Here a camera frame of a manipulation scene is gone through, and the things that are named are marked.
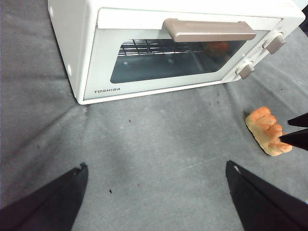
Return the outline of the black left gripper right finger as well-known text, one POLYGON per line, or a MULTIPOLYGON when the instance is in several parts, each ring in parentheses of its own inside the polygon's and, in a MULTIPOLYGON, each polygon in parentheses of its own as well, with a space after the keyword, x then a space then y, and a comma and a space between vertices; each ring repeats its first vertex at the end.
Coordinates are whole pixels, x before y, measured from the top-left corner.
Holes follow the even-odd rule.
POLYGON ((246 231, 306 231, 307 203, 285 193, 239 164, 226 162, 232 201, 246 231))

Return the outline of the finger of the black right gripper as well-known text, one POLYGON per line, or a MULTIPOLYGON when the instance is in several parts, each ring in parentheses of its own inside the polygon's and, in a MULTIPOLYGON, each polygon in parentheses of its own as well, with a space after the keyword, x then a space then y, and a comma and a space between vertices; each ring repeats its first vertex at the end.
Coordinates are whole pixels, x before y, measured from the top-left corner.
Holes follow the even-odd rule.
POLYGON ((280 136, 281 142, 292 146, 308 150, 308 129, 299 130, 280 136))
POLYGON ((291 126, 307 128, 308 127, 308 113, 299 115, 292 119, 289 119, 287 123, 291 126))

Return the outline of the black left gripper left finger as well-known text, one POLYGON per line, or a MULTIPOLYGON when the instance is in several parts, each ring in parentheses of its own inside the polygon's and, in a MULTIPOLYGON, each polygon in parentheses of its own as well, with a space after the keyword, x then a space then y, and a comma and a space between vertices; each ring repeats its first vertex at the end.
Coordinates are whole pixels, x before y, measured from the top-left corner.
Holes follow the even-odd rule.
POLYGON ((88 166, 62 174, 0 210, 2 231, 70 231, 83 202, 88 166))

